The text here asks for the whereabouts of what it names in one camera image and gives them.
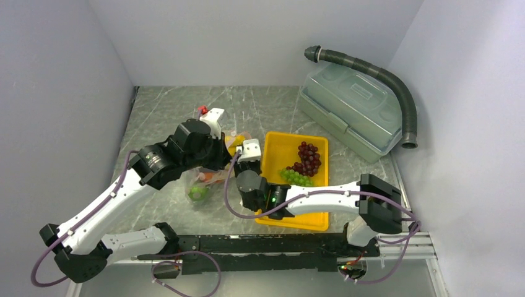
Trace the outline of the yellow banana bunch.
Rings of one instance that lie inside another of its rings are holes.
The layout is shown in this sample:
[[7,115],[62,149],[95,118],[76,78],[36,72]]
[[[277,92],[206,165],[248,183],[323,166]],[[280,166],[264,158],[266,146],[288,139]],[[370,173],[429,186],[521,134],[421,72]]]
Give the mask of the yellow banana bunch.
[[230,131],[225,133],[225,145],[231,156],[236,154],[237,147],[242,145],[247,136],[244,132]]

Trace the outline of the clear pink zip top bag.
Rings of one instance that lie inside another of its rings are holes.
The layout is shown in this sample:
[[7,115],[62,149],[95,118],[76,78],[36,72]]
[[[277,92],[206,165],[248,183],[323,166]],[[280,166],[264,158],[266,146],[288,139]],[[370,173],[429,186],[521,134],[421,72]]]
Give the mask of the clear pink zip top bag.
[[[244,131],[244,133],[246,134],[247,136],[247,139],[251,139],[251,135]],[[209,199],[212,194],[218,190],[219,188],[219,185],[221,183],[223,183],[225,180],[226,180],[226,177],[227,177],[227,171],[229,170],[229,167],[230,167],[230,164],[228,163],[226,165],[226,167],[222,170],[210,170],[210,169],[207,169],[207,168],[204,168],[204,167],[197,167],[197,168],[194,168],[194,169],[191,169],[187,172],[185,172],[182,177],[183,177],[183,181],[184,181],[184,190],[185,190],[185,196],[186,198],[190,201],[190,202],[193,202],[191,201],[188,196],[187,196],[187,193],[188,193],[188,190],[190,189],[191,186],[204,186],[204,185],[208,185],[210,187],[210,192],[209,192],[209,196],[207,199]],[[199,173],[219,173],[221,172],[224,176],[224,180],[222,182],[219,182],[219,183],[214,183],[214,184],[206,184],[206,183],[202,183],[199,181],[199,178],[198,178],[198,174]]]

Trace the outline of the green grapes bunch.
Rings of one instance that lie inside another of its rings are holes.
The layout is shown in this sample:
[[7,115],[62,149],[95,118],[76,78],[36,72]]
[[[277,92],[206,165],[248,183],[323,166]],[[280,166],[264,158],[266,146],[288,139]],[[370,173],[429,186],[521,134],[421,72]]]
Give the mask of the green grapes bunch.
[[307,175],[302,175],[293,169],[283,169],[279,171],[280,177],[290,185],[313,187],[314,182]]

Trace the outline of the green artichoke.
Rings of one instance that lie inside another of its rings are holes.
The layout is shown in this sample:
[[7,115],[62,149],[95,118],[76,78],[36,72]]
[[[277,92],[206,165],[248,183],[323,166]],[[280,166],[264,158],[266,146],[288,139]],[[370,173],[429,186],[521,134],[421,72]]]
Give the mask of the green artichoke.
[[204,186],[191,186],[188,190],[187,196],[193,202],[204,201],[208,198],[210,192],[210,187],[208,185]]

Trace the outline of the dark red grapes bunch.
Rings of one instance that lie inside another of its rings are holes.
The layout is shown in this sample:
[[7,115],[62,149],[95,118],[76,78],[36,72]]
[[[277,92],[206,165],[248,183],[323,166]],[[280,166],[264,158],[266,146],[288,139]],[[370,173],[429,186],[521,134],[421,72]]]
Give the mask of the dark red grapes bunch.
[[291,166],[287,166],[286,170],[293,170],[307,177],[315,176],[322,165],[319,148],[312,143],[303,141],[298,146],[297,154],[300,161],[296,161]]

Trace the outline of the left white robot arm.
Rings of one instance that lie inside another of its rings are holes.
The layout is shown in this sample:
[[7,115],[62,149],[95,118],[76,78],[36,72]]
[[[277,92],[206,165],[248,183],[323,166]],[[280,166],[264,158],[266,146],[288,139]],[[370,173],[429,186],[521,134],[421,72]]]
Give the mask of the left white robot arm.
[[217,119],[188,119],[163,142],[130,151],[118,179],[80,213],[62,224],[40,230],[47,252],[65,278],[83,283],[105,267],[133,256],[158,255],[163,260],[179,251],[173,228],[156,223],[150,228],[113,235],[113,225],[142,199],[188,170],[221,170],[231,160]]

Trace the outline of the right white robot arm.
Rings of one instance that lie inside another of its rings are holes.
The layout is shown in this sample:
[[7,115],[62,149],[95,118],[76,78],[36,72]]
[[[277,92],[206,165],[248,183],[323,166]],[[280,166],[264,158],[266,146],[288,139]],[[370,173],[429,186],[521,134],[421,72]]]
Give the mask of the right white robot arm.
[[355,257],[377,235],[402,232],[401,192],[373,174],[336,186],[311,187],[270,183],[245,162],[232,160],[242,206],[251,218],[273,220],[320,212],[355,215],[341,240],[344,254]]

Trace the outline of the yellow plastic tray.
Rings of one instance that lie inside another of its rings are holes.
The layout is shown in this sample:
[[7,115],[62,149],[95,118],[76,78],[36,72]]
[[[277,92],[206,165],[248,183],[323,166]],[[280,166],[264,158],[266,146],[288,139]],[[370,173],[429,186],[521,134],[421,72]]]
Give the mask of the yellow plastic tray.
[[[301,163],[299,146],[313,145],[317,148],[319,165],[313,168],[313,175],[297,173],[295,167]],[[269,183],[297,186],[327,186],[329,184],[329,141],[325,137],[268,132],[264,140],[261,162],[262,176]],[[297,228],[310,231],[326,231],[329,228],[329,213],[307,213],[293,218],[273,220],[269,217],[255,219],[260,225]]]

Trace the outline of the clear lidded storage box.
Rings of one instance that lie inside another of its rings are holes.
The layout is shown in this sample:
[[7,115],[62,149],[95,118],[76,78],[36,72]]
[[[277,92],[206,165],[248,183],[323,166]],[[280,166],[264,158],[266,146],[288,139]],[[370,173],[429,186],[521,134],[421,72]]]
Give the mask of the clear lidded storage box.
[[375,163],[401,139],[402,113],[378,80],[329,63],[306,77],[298,107],[357,155]]

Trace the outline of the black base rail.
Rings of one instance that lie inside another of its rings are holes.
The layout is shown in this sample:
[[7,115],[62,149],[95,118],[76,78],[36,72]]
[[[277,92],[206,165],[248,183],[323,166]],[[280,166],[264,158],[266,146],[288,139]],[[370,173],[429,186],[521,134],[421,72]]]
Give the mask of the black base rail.
[[347,243],[343,233],[272,235],[181,235],[179,252],[162,256],[144,254],[138,260],[175,260],[184,275],[204,272],[315,269],[335,272],[337,265],[358,257],[378,257],[378,242],[364,247]]

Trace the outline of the aluminium frame rail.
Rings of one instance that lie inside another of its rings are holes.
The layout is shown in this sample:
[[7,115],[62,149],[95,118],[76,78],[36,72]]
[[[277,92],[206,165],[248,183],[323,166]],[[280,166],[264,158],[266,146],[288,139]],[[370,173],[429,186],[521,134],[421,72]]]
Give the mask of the aluminium frame rail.
[[[393,173],[396,177],[396,182],[402,193],[402,206],[407,210],[412,210],[411,204],[409,202],[407,192],[404,186],[404,182],[401,177],[401,172],[397,161],[393,154],[389,154],[387,157],[384,157],[380,160],[380,163],[383,162],[383,159],[388,160],[391,164]],[[405,253],[403,260],[436,260],[436,252],[432,243],[432,239],[428,232],[419,231],[415,233],[410,239],[400,241],[399,243],[392,244],[393,241],[401,240],[409,235],[409,225],[411,222],[403,223],[403,232],[399,235],[379,235],[378,238],[382,241],[378,242],[378,247],[380,250],[380,259],[381,260],[396,260],[401,255],[404,247]]]

